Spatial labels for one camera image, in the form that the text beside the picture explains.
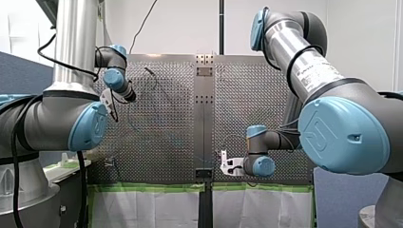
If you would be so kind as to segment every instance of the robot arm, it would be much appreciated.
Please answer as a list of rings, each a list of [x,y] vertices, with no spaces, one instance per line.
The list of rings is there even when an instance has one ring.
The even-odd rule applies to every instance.
[[[401,96],[383,97],[362,80],[345,78],[329,64],[323,57],[326,31],[317,17],[264,9],[255,17],[251,47],[263,51],[268,63],[284,73],[292,94],[300,100],[300,136],[290,139],[291,143],[299,140],[315,164],[352,175],[403,171]],[[299,113],[296,98],[291,95],[294,111],[284,119]],[[276,148],[281,136],[271,137],[273,134],[261,125],[248,128],[249,153],[243,161],[247,174],[256,176],[250,167],[273,170],[267,149],[287,147]]]

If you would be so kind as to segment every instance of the black cable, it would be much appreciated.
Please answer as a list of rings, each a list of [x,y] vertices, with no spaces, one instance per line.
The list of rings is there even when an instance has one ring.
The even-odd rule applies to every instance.
[[[18,211],[18,198],[19,198],[19,192],[20,192],[20,167],[19,167],[19,162],[18,162],[18,152],[17,152],[17,130],[19,130],[21,127],[21,124],[24,124],[23,120],[25,119],[25,116],[29,110],[29,107],[36,103],[39,100],[42,100],[42,95],[36,96],[36,97],[28,97],[27,100],[29,99],[29,102],[24,105],[23,109],[20,111],[18,114],[17,120],[15,121],[15,125],[12,128],[11,131],[11,137],[10,137],[10,144],[11,144],[11,154],[12,154],[12,162],[13,162],[13,167],[14,167],[14,191],[13,191],[13,197],[12,197],[12,214],[14,216],[14,221],[15,225],[18,228],[23,228],[23,224],[19,215]]]
[[[52,59],[52,58],[50,58],[50,57],[48,57],[48,56],[46,56],[45,54],[42,53],[42,50],[47,48],[53,42],[54,38],[56,38],[56,34],[54,34],[46,44],[44,44],[43,46],[38,48],[38,51],[37,51],[38,54],[40,56],[42,56],[43,58],[45,58],[45,59],[47,59],[47,60],[49,60],[49,61],[51,61],[51,62],[53,62],[55,64],[58,64],[58,65],[60,65],[62,67],[66,67],[66,68],[69,68],[69,69],[72,69],[72,70],[77,70],[77,71],[83,72],[85,74],[92,75],[94,77],[94,82],[96,82],[98,80],[98,75],[96,73],[94,73],[92,71],[89,71],[89,70],[78,68],[76,66],[72,66],[72,65],[62,63],[62,62],[60,62],[58,60],[55,60],[55,59]]]
[[[291,84],[291,71],[292,71],[293,65],[294,65],[294,63],[296,62],[296,60],[298,59],[298,57],[301,56],[301,55],[302,55],[303,53],[305,53],[306,51],[312,50],[312,48],[316,48],[317,51],[319,51],[319,53],[320,53],[321,55],[323,55],[323,48],[322,48],[321,46],[319,46],[319,45],[310,45],[310,46],[307,46],[307,47],[305,47],[305,48],[299,50],[299,51],[294,55],[294,57],[291,59],[290,63],[288,64],[287,71],[286,71],[287,84],[288,84],[288,87],[290,88],[290,90],[291,90],[291,91],[294,93],[294,95],[296,95],[296,96],[297,96],[296,91],[294,90],[293,85]]]
[[[248,184],[250,187],[256,187],[256,186],[258,186],[258,184],[257,184],[257,183],[255,183],[255,185],[252,185],[252,183],[247,182],[247,184]]]
[[[266,62],[270,65],[270,67],[276,69],[276,70],[281,70],[278,66],[273,65],[273,63],[270,61],[269,57],[267,56],[266,53],[266,38],[265,38],[265,24],[266,24],[266,16],[267,16],[267,11],[269,10],[268,7],[263,8],[263,21],[262,21],[262,38],[261,38],[261,46],[262,46],[262,52],[264,55],[264,58],[266,59]]]
[[[83,151],[77,151],[77,157],[81,174],[81,208],[77,227],[84,228],[86,225],[86,164],[84,162]]]
[[[119,116],[118,116],[118,111],[116,110],[116,105],[115,105],[115,96],[113,96],[113,90],[110,88],[110,96],[112,98],[112,106],[113,106],[113,111],[111,113],[111,116],[113,120],[117,123],[119,121]]]
[[[142,22],[142,25],[140,26],[139,31],[137,31],[137,33],[134,35],[133,43],[131,44],[130,51],[128,52],[129,54],[131,54],[131,50],[132,50],[133,47],[134,47],[134,43],[136,43],[136,38],[137,38],[137,36],[140,34],[140,32],[142,32],[142,29],[143,29],[143,27],[144,27],[144,24],[145,24],[145,22],[147,21],[147,18],[148,18],[148,16],[150,15],[151,11],[154,9],[154,6],[155,6],[155,4],[157,3],[157,1],[158,1],[158,0],[155,0],[154,3],[151,5],[151,8],[150,8],[150,10],[148,11],[148,14],[146,15],[146,17],[144,18],[144,20],[143,20],[143,22]]]
[[[102,68],[102,65],[104,64],[104,55],[102,54],[99,47],[95,47],[95,48],[96,48],[96,50],[95,50],[95,66],[98,68],[98,71],[97,71],[97,77],[94,79],[94,83],[97,82],[98,79],[100,78],[101,68]],[[100,53],[101,63],[98,63],[97,52]]]
[[[387,99],[397,99],[403,101],[403,95],[394,92],[378,92],[379,95],[384,96]]]
[[[237,165],[237,166],[235,166],[234,168],[230,168],[230,169],[228,169],[228,173],[234,173],[234,170],[236,170],[236,169],[243,169],[243,167],[242,166],[240,166],[240,165]]]

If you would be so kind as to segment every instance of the perforated metal panel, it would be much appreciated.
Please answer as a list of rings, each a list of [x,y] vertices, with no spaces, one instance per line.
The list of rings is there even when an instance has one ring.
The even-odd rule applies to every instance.
[[[270,151],[276,163],[275,175],[270,179],[251,177],[233,178],[220,171],[218,153],[227,149],[228,157],[243,157],[246,153],[246,128],[265,124],[277,129],[284,114],[289,91],[281,72],[270,68],[260,57],[216,57],[216,105],[214,148],[214,181],[275,182],[284,184],[309,184],[312,163],[303,153],[295,151]]]
[[[214,181],[310,183],[313,166],[302,151],[270,152],[277,165],[271,179],[231,178],[221,173],[217,152],[226,148],[229,157],[243,157],[249,125],[276,129],[289,89],[284,76],[260,57],[215,56],[212,76],[197,76],[196,61],[193,55],[129,57],[126,76],[133,81],[138,100],[131,105],[116,103],[120,121],[109,121],[101,146],[88,155],[93,160],[89,181],[187,183],[195,181],[197,167],[214,166]],[[212,78],[214,84],[207,83]],[[98,82],[96,89],[101,92],[105,86]],[[203,107],[201,95],[210,93],[214,97],[208,96],[208,104],[203,98]],[[212,116],[206,112],[207,105],[213,106]],[[213,129],[211,144],[204,139],[211,134],[196,137],[201,127],[204,132]]]
[[[133,55],[126,77],[137,101],[115,103],[119,122],[109,120],[105,139],[89,155],[95,161],[89,180],[194,182],[194,56]],[[96,84],[100,92],[105,88]]]

